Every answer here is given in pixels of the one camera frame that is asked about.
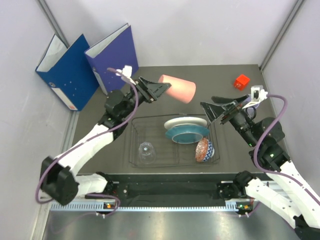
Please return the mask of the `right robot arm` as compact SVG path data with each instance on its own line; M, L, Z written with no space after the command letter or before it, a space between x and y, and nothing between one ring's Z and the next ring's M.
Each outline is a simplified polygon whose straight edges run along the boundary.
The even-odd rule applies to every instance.
M271 94L253 93L240 98L213 96L212 103L201 102L211 123L229 122L242 139L253 148L249 152L253 164L276 182L286 197L272 190L248 171L239 172L233 180L233 192L239 198L252 197L285 220L301 240L320 238L320 197L302 177L291 157L279 145L285 134L279 122L288 106L285 97L274 95L283 101L277 117L267 117L255 123L247 109L255 107Z

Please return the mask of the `clear drinking glass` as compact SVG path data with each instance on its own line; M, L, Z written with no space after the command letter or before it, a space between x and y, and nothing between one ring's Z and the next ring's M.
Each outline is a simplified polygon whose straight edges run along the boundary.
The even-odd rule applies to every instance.
M143 142L138 148L139 160L144 164L151 164L156 160L156 151L150 142Z

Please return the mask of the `blue patterned bowl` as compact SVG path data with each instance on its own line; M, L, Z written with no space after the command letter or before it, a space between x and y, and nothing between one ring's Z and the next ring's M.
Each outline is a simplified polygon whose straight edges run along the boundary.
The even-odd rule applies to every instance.
M214 145L210 140L207 140L207 142L203 146L202 162L207 162L209 159L213 157L214 154L215 154Z

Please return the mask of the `white plate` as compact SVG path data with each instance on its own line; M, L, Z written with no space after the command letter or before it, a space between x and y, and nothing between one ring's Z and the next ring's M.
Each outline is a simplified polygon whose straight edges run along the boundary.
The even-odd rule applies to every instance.
M196 126L207 127L208 122L207 120L201 117L193 117L193 116L176 117L166 121L164 123L164 128L166 130L169 130L174 127L184 126L184 125L196 125Z

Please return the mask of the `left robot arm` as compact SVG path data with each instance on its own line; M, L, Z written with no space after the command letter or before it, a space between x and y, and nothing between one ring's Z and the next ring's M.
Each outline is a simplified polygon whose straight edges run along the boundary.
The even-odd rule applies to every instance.
M128 84L131 89L126 94L118 89L107 94L104 115L85 137L62 154L42 161L35 192L38 203L40 191L62 206L85 195L98 194L106 199L113 194L114 187L105 174L79 175L80 169L124 132L139 105L156 101L171 87L169 83L151 82L143 77Z

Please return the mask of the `red patterned bowl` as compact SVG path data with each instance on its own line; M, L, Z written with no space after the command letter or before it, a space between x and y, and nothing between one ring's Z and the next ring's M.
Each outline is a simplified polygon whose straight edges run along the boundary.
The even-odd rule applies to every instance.
M200 163L204 161L207 155L208 148L209 148L209 141L206 138L203 138L198 142L195 149L195 160L197 162Z

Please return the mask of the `teal plate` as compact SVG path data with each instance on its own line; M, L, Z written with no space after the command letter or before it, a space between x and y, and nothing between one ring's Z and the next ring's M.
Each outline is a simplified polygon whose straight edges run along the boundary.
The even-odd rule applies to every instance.
M200 125L180 125L167 130L165 136L177 144L193 144L208 136L210 130Z

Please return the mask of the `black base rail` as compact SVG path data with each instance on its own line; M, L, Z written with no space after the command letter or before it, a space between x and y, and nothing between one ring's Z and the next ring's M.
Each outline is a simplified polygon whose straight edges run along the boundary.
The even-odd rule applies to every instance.
M139 196L205 196L208 199L245 198L235 173L127 173L108 174L104 195L122 201Z

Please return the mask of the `pink plastic cup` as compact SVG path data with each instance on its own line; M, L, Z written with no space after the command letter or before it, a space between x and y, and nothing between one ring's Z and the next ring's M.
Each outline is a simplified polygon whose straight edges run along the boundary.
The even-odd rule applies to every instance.
M170 84L166 94L182 103L190 103L195 96L197 86L192 81L163 74L158 82Z

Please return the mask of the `red cube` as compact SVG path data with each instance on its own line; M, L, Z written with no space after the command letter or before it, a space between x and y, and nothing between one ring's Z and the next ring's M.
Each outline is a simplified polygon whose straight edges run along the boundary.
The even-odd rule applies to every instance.
M246 86L249 84L250 80L251 79L248 76L241 74L235 79L233 86L236 89L243 91L246 88Z

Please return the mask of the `lilac plastic cup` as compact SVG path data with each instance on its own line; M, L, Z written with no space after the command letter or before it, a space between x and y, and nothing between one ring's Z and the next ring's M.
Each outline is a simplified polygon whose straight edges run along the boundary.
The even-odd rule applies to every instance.
M253 120L257 116L257 107L259 106L258 102L249 103L249 106L245 108L245 112Z

